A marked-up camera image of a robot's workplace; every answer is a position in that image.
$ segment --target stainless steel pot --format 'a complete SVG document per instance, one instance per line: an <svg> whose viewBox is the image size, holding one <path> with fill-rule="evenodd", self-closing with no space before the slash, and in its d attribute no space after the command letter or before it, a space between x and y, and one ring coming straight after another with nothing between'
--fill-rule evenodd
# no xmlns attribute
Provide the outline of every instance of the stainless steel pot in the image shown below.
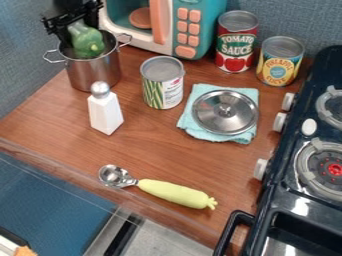
<svg viewBox="0 0 342 256"><path fill-rule="evenodd" d="M96 81L104 81L110 87L119 82L121 78L121 69L119 62L119 48L129 44L132 36L120 34L128 38L127 43L118 44L116 37L105 30L100 30L105 43L105 51L103 54L92 59L78 59L72 48L64 43L59 43L58 48L46 51L43 59L49 63L65 63L71 86L75 89L90 92L91 85ZM63 57L60 60L52 60L49 55L58 53Z"/></svg>

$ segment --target pot handle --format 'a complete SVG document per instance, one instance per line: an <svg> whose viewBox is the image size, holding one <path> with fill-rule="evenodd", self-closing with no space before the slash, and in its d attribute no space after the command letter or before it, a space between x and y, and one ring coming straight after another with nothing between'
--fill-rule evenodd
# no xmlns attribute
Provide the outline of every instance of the pot handle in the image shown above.
<svg viewBox="0 0 342 256"><path fill-rule="evenodd" d="M126 34L126 33L121 33L121 34L118 34L116 37L120 37L120 36L125 36L125 37L128 37L128 40L126 43L123 43L123 44L120 44L119 47L124 47L128 44L130 44L132 42L132 39L133 39L133 36L132 35L129 35L129 34Z"/></svg>
<svg viewBox="0 0 342 256"><path fill-rule="evenodd" d="M54 52L57 52L58 49L54 49L54 50L48 50L44 53L43 55L43 59L46 60L47 62L49 63L61 63L61 62L65 62L65 60L50 60L48 58L48 55L51 54L51 53L54 53Z"/></svg>

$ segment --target green striped can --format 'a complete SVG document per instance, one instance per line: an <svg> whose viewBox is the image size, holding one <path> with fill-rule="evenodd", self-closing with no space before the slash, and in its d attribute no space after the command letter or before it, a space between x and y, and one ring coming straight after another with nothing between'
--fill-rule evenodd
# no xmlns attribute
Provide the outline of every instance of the green striped can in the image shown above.
<svg viewBox="0 0 342 256"><path fill-rule="evenodd" d="M146 60L140 68L145 103L156 109L170 109L183 99L183 64L168 56Z"/></svg>

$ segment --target microwave handle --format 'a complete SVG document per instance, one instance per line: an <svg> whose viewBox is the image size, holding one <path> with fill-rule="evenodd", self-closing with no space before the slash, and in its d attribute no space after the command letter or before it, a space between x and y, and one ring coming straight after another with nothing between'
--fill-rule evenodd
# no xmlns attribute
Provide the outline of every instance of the microwave handle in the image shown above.
<svg viewBox="0 0 342 256"><path fill-rule="evenodd" d="M169 1L150 0L150 15L153 40L157 44L164 45L170 30L170 6Z"/></svg>
<svg viewBox="0 0 342 256"><path fill-rule="evenodd" d="M253 215L239 210L232 212L222 232L222 235L215 247L213 256L225 255L230 240L232 239L232 236L237 226L243 224L251 227L253 223Z"/></svg>

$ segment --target can label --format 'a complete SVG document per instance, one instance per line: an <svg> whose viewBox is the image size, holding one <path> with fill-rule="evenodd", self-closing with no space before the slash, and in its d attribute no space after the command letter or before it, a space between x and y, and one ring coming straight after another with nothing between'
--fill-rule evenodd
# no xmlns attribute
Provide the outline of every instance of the can label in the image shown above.
<svg viewBox="0 0 342 256"><path fill-rule="evenodd" d="M297 77L301 61L302 56L288 59L274 58L261 52L257 77L268 85L288 85Z"/></svg>
<svg viewBox="0 0 342 256"><path fill-rule="evenodd" d="M183 77L166 82L143 78L143 95L146 104L152 108L173 108L183 99Z"/></svg>
<svg viewBox="0 0 342 256"><path fill-rule="evenodd" d="M216 65L226 72L242 72L253 63L254 34L230 33L218 37Z"/></svg>

